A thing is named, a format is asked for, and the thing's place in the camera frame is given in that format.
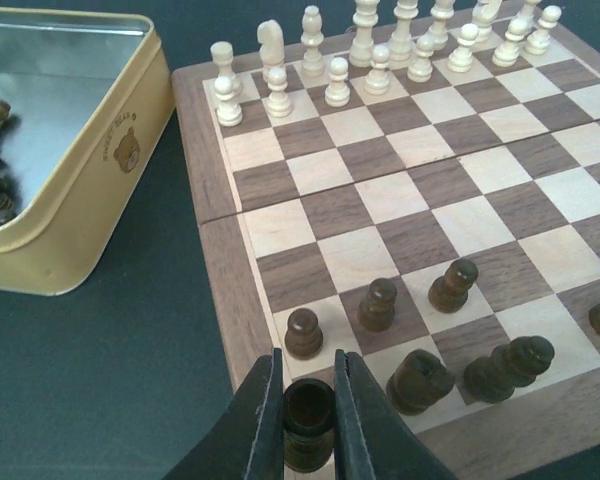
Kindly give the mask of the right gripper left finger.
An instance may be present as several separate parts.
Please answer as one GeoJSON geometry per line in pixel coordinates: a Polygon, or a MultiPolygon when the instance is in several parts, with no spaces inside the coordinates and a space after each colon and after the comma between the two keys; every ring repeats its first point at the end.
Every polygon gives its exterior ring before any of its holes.
{"type": "Polygon", "coordinates": [[[260,356],[209,433],[166,475],[178,480],[284,477],[283,365],[260,356]]]}

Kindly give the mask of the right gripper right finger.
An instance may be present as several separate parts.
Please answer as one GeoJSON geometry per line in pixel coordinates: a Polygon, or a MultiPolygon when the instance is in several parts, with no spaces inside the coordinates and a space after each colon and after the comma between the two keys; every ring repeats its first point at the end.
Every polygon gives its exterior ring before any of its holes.
{"type": "Polygon", "coordinates": [[[337,479],[453,479],[409,429],[356,352],[334,356],[335,477],[337,479]]]}

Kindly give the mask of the dark rook piece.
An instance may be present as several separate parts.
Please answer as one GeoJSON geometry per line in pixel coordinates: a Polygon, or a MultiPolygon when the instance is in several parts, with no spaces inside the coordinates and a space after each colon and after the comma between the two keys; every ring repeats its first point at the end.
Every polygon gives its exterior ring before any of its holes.
{"type": "Polygon", "coordinates": [[[323,467],[334,448],[335,394],[324,381],[302,378],[283,394],[284,462],[299,473],[323,467]]]}

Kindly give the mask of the dark knight piece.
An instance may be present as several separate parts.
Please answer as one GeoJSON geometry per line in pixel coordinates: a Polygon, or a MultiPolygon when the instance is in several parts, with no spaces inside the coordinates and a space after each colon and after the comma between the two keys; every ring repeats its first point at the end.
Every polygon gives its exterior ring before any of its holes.
{"type": "Polygon", "coordinates": [[[455,375],[432,353],[410,352],[386,383],[391,404],[402,414],[418,415],[444,398],[455,385],[455,375]]]}

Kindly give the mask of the dark pawn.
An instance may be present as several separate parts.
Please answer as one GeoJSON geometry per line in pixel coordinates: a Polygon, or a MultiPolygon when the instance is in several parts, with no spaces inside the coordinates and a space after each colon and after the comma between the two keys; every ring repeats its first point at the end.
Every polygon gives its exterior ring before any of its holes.
{"type": "Polygon", "coordinates": [[[371,332],[389,329],[395,318],[397,288],[388,278],[371,282],[357,309],[359,323],[371,332]]]}
{"type": "Polygon", "coordinates": [[[284,344],[291,356],[308,360],[316,356],[324,342],[317,315],[308,308],[298,308],[288,317],[284,344]]]}
{"type": "Polygon", "coordinates": [[[477,265],[467,259],[453,261],[428,291],[431,305],[442,313],[455,313],[468,301],[469,290],[479,276],[477,265]]]}

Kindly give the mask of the dark bishop piece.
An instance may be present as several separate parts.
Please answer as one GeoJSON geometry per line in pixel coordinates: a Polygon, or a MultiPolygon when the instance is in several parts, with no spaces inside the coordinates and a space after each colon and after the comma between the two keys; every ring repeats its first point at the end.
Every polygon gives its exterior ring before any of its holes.
{"type": "Polygon", "coordinates": [[[538,335],[521,336],[498,345],[489,356],[478,357],[464,370],[464,385],[472,397],[496,404],[516,388],[531,385],[555,357],[552,343],[538,335]]]}

